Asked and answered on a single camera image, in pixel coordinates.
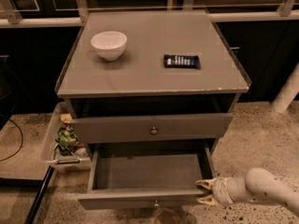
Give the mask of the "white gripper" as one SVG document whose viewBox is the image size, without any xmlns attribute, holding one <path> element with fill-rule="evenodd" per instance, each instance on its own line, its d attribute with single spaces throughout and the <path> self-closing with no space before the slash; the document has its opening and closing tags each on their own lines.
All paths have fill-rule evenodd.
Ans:
<svg viewBox="0 0 299 224">
<path fill-rule="evenodd" d="M 210 194 L 205 197 L 199 197 L 196 199 L 196 201 L 200 204 L 214 206 L 218 202 L 223 206 L 227 206 L 234 203 L 228 191 L 227 177 L 197 180 L 195 182 L 195 186 L 213 190 L 213 195 Z"/>
</svg>

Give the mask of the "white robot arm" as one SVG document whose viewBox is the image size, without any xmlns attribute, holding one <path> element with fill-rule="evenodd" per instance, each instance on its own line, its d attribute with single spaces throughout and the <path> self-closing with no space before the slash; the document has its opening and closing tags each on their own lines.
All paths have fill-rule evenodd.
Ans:
<svg viewBox="0 0 299 224">
<path fill-rule="evenodd" d="M 201 204 L 278 204 L 299 217 L 299 193 L 262 168 L 252 168 L 239 177 L 197 180 L 195 186 L 210 191 L 209 195 L 196 199 Z"/>
</svg>

